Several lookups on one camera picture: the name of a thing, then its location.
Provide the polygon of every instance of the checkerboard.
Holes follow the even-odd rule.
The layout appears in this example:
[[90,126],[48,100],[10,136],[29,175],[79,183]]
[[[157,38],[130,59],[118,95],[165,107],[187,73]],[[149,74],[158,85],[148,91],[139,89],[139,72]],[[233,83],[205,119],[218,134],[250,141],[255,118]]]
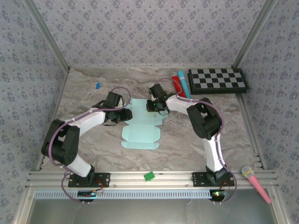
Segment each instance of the checkerboard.
[[193,95],[246,92],[239,69],[190,69],[188,79]]

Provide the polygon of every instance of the marble-patterned surface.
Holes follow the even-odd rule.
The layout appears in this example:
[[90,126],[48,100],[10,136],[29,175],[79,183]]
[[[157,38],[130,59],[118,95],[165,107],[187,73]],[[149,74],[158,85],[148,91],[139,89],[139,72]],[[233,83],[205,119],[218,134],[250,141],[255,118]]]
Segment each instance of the marble-patterned surface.
[[[61,99],[58,118],[69,119],[87,111],[92,105],[106,99],[116,86],[127,87],[133,98],[150,98],[148,89],[162,77],[169,77],[177,69],[84,69],[71,70]],[[100,82],[99,90],[95,88]],[[174,91],[172,82],[161,83],[168,92]],[[119,90],[125,100],[128,94]],[[230,168],[240,169],[253,165],[253,150],[250,147],[240,108],[234,94],[208,95],[225,118],[221,134],[223,157]],[[202,140],[194,133],[189,118],[171,112],[163,121],[160,147],[156,150],[126,149],[121,146],[121,130],[117,126],[97,126],[79,141],[79,154],[96,170],[203,170],[206,156]],[[43,170],[55,170],[45,158]]]

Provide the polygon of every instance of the red marker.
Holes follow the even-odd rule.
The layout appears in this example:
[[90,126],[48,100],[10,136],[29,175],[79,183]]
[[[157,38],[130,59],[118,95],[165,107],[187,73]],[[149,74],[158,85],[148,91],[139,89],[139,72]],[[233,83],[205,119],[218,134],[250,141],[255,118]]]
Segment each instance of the red marker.
[[185,95],[185,93],[184,93],[184,90],[183,90],[183,87],[182,87],[182,85],[181,85],[181,82],[180,82],[180,80],[179,80],[179,78],[178,78],[178,76],[177,76],[177,73],[176,72],[172,72],[171,73],[171,75],[170,75],[170,77],[173,79],[173,80],[175,80],[175,81],[177,81],[178,83],[176,83],[175,81],[173,81],[173,84],[174,84],[174,87],[176,88],[176,91],[177,92],[181,92],[180,94],[179,94],[179,96],[180,97],[185,97],[186,98],[186,95]]

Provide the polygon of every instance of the gray wall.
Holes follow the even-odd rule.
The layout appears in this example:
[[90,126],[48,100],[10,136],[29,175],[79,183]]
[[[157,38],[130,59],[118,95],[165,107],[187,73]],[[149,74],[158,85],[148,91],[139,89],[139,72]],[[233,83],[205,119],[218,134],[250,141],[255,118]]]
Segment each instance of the gray wall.
[[241,65],[268,168],[299,223],[299,3],[279,1]]
[[232,64],[263,0],[35,0],[70,66]]
[[64,71],[21,0],[0,3],[0,223],[36,168]]

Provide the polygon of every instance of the black bracket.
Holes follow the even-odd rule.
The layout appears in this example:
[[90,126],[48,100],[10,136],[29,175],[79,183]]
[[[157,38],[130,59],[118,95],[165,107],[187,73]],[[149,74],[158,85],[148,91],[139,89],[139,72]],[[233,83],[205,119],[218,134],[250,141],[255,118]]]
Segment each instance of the black bracket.
[[104,188],[108,188],[110,184],[110,173],[94,173],[94,179],[91,184],[86,182],[76,174],[72,174],[69,178],[69,188],[100,188],[103,183]]
[[193,187],[221,187],[223,181],[226,181],[230,187],[235,185],[234,178],[229,172],[216,181],[214,185],[209,181],[207,172],[194,172],[192,173],[191,179],[193,181]]

